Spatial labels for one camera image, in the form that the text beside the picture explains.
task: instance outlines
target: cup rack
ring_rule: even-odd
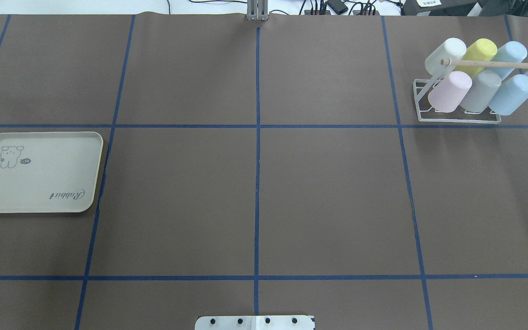
[[[431,79],[415,79],[413,81],[413,98],[419,121],[430,121],[438,123],[474,123],[474,124],[498,124],[501,116],[489,107],[481,113],[473,113],[458,106],[455,111],[444,113],[434,110],[425,97],[435,86],[437,86],[450,66],[483,66],[483,67],[511,67],[513,69],[528,69],[528,63],[515,62],[490,62],[479,60],[452,60],[442,59],[441,67]]]

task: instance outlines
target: tray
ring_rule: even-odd
[[[77,213],[94,200],[96,132],[0,133],[0,213]]]

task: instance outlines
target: pink cup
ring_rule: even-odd
[[[463,71],[453,71],[429,92],[427,99],[439,112],[452,112],[472,87],[472,78]]]

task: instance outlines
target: label sticker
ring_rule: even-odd
[[[433,7],[439,6],[441,0],[417,0],[417,4],[419,4],[419,7]]]

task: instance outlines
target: light blue cup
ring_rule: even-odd
[[[488,107],[501,116],[507,116],[515,112],[527,99],[528,77],[514,75],[501,84]]]
[[[517,62],[520,63],[527,57],[527,48],[518,41],[509,41],[498,49],[498,52],[492,59],[494,62]],[[495,72],[501,80],[514,70],[511,67],[488,67],[487,70]]]

